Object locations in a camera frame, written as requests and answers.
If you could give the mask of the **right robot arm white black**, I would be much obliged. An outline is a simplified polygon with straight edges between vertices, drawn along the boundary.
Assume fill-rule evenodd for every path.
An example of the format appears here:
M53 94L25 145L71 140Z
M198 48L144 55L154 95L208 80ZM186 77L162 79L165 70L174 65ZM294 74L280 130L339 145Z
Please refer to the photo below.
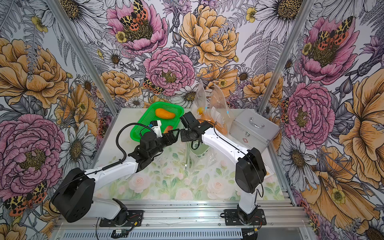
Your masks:
M191 112L180 117L184 126L181 130L182 142L199 142L223 154L235 164L235 182L241 189L237 206L238 219L250 225L257 219L257 197L264 196L263 181L267 175L262 154L256 148L247 149L228 139L216 130L216 123L197 120Z

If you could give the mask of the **clear zip-top bag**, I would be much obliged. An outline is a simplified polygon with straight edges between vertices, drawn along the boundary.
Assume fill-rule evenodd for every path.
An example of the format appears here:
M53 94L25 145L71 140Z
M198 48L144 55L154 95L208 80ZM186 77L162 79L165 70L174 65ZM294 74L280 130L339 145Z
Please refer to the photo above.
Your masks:
M212 90L212 92L210 96L210 106L209 106L208 113L211 119L212 117L222 116L230 132L231 125L235 119L235 115L233 114L231 109L228 107L224 93L219 88L219 86L217 86L216 84L213 84L213 86L210 87L210 90Z
M210 119L208 114L207 93L202 80L199 80L198 89L192 104L191 112L197 120Z
M208 183L215 178L234 182L235 165L224 154L198 142L186 143L185 146L185 165L181 172L190 182Z

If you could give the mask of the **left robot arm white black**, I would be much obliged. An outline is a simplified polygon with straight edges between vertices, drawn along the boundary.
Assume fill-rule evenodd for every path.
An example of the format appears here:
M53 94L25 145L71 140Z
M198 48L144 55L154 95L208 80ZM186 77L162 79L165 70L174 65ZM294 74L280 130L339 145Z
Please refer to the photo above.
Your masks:
M134 151L127 154L120 145L122 159L102 168L72 169L54 193L51 202L69 223L83 217L101 218L115 226L123 226L129 221L129 211L118 199L105 200L94 197L95 191L120 179L130 177L144 170L155 157L163 153L164 148L178 141L179 129L170 130L160 137L154 130L146 132Z

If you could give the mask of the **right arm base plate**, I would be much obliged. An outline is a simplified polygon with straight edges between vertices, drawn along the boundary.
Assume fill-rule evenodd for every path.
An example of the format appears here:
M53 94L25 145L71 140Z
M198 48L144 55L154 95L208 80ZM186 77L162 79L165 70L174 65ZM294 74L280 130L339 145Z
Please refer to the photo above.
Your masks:
M264 210L255 209L252 213L246 214L240 209L226 209L220 214L225 220L226 226L265 226L267 224Z

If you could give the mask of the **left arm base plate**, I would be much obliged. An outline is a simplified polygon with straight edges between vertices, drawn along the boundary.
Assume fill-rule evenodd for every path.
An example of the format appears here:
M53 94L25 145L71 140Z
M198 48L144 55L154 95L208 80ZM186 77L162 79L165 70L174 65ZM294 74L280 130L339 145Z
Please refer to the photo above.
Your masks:
M99 227L140 227L143 220L144 211L126 210L121 211L112 219L101 219Z

